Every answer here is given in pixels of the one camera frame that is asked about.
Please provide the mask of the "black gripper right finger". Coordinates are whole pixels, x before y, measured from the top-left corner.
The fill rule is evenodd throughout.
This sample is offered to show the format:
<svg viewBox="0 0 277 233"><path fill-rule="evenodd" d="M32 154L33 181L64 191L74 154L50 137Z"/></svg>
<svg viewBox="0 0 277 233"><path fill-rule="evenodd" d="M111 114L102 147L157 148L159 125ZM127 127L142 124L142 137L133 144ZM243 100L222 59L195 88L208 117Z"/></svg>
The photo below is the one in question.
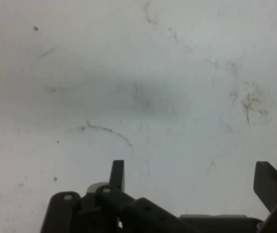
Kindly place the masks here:
<svg viewBox="0 0 277 233"><path fill-rule="evenodd" d="M253 189L269 211L259 233L277 233L277 170L269 162L256 162Z"/></svg>

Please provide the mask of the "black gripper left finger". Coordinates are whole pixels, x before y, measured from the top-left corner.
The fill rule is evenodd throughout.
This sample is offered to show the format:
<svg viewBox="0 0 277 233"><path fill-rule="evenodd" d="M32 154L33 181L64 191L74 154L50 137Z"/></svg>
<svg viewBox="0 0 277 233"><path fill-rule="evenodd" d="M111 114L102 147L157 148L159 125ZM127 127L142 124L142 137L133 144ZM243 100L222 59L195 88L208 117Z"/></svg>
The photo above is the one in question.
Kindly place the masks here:
<svg viewBox="0 0 277 233"><path fill-rule="evenodd" d="M112 163L108 183L81 197L52 196L43 233L195 233L197 230L146 198L124 192L124 161Z"/></svg>

